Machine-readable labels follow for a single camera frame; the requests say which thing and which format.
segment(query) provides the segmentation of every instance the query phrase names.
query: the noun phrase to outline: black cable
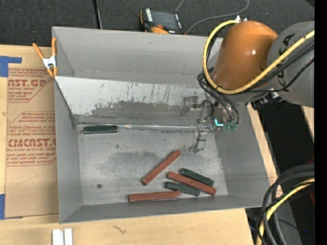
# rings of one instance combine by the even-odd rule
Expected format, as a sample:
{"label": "black cable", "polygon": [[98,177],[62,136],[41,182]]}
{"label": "black cable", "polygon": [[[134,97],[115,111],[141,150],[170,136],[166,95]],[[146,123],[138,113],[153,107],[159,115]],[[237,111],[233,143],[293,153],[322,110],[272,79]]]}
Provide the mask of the black cable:
{"label": "black cable", "polygon": [[199,84],[200,84],[200,86],[201,86],[201,88],[204,90],[204,91],[206,91],[208,94],[210,94],[218,103],[220,103],[222,106],[223,106],[223,108],[226,110],[226,112],[227,112],[227,114],[228,114],[228,119],[229,119],[229,121],[231,122],[232,121],[232,115],[231,115],[231,113],[229,112],[229,109],[228,109],[228,107],[225,105],[225,103],[217,96],[217,95],[214,95],[213,94],[213,91],[210,89],[210,88],[207,88],[206,86],[206,84],[202,81],[202,79],[200,78],[201,77],[201,74],[199,74],[198,75],[198,77],[197,77],[197,80],[198,80],[198,82],[199,82]]}
{"label": "black cable", "polygon": [[[277,199],[276,198],[276,195],[277,195],[277,189],[275,189],[274,192],[273,192],[273,194],[272,194],[272,197],[271,197],[271,200],[272,201],[275,201]],[[297,196],[294,196],[294,197],[296,197],[298,199],[298,198],[300,198],[300,197],[302,197],[304,195],[307,195],[307,193],[305,193],[304,191],[302,191],[301,192],[301,195],[297,195]],[[281,243],[283,245],[287,245],[287,243],[286,243],[286,241],[284,239],[283,232],[281,230],[281,226],[279,224],[279,221],[285,222],[285,223],[287,223],[288,225],[292,226],[293,228],[295,228],[297,230],[298,230],[298,228],[295,227],[295,226],[293,226],[293,225],[291,225],[290,223],[286,222],[285,220],[279,219],[278,218],[278,212],[277,212],[277,210],[273,214],[273,221],[274,221],[274,225],[275,225],[275,228],[276,228],[276,233],[278,234],[279,240],[281,241]]]}
{"label": "black cable", "polygon": [[[270,195],[274,192],[275,189],[278,188],[278,186],[286,181],[293,180],[293,179],[298,179],[302,177],[312,177],[314,176],[314,165],[313,164],[306,164],[306,165],[300,165],[296,166],[295,168],[291,168],[284,173],[282,173],[279,178],[274,182],[267,190],[264,199],[263,199],[263,204],[262,208],[265,210],[267,207],[267,203],[269,200]],[[265,224],[265,229],[266,229],[266,234],[270,238],[271,242],[273,245],[277,245],[270,227],[268,225],[268,220],[266,215],[263,213],[263,222]]]}
{"label": "black cable", "polygon": [[[305,186],[305,185],[310,185],[310,186],[312,186],[312,185],[314,185],[314,183],[301,183],[301,184],[297,184],[294,188],[290,189],[288,192],[283,193],[283,195],[281,195],[280,197],[278,197],[278,198],[277,198],[275,201],[273,201],[269,206],[266,206],[266,207],[262,210],[262,212],[259,214],[259,216],[258,216],[258,220],[257,220],[257,222],[256,222],[257,229],[259,229],[259,226],[260,226],[261,222],[264,221],[265,218],[267,219],[265,213],[266,213],[266,212],[267,212],[267,211],[268,211],[272,206],[274,206],[274,205],[275,205],[276,203],[278,203],[281,199],[283,199],[285,196],[287,196],[287,195],[288,195],[292,190],[294,190],[294,189],[296,189],[296,188],[298,188],[298,187],[300,187],[300,186]],[[265,225],[266,234],[267,234],[267,236],[268,236],[270,242],[272,242],[272,244],[277,244],[276,241],[274,240],[274,238],[271,239],[271,237],[270,237],[269,234],[268,234],[268,230],[270,230],[270,227],[269,227],[269,225],[268,225],[268,221],[266,221],[266,222],[264,221],[264,225]],[[260,240],[263,242],[263,244],[267,244],[265,238],[261,235],[260,231],[257,231],[257,233],[255,233],[255,235],[258,236],[258,237],[260,238]]]}
{"label": "black cable", "polygon": [[96,14],[98,29],[102,29],[102,24],[101,24],[101,19],[100,19],[100,13],[99,13],[99,10],[98,10],[97,0],[92,0],[92,1],[93,1],[93,6],[94,6],[94,12]]}

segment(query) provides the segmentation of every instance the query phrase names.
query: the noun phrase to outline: robotic arm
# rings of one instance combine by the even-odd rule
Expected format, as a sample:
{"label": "robotic arm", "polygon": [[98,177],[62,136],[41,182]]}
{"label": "robotic arm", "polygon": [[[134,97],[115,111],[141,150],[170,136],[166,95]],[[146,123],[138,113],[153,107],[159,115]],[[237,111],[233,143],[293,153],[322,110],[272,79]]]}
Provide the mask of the robotic arm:
{"label": "robotic arm", "polygon": [[[208,56],[216,35],[226,33],[214,67]],[[216,105],[216,125],[239,123],[237,105],[252,103],[255,109],[283,99],[314,107],[314,21],[286,28],[279,35],[256,21],[227,21],[209,35],[203,52],[201,87]]]}

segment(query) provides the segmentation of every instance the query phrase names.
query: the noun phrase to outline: scratch mark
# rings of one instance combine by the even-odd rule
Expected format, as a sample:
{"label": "scratch mark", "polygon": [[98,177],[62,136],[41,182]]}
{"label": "scratch mark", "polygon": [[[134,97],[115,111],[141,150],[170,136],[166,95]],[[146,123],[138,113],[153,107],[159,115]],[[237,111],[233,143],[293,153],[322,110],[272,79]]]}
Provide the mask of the scratch mark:
{"label": "scratch mark", "polygon": [[153,99],[153,91],[154,91],[154,84],[152,86],[152,91],[151,91],[151,100]]}
{"label": "scratch mark", "polygon": [[159,91],[160,91],[160,85],[158,85],[158,97],[157,97],[157,102],[159,102]]}
{"label": "scratch mark", "polygon": [[121,228],[119,228],[118,226],[114,226],[112,225],[115,229],[119,230],[123,235],[126,233],[126,230],[122,230]]}
{"label": "scratch mark", "polygon": [[37,175],[35,175],[34,177],[31,177],[31,178],[29,178],[29,179],[27,179],[27,180],[24,180],[24,181],[22,181],[22,182],[18,182],[18,183],[16,183],[15,185],[18,185],[18,184],[21,184],[21,183],[23,183],[23,182],[26,182],[26,181],[32,180],[32,179],[34,179],[34,178],[36,178],[36,177],[37,177]]}
{"label": "scratch mark", "polygon": [[166,102],[166,104],[168,104],[170,90],[171,90],[171,89],[169,88],[168,95],[167,95],[167,102]]}

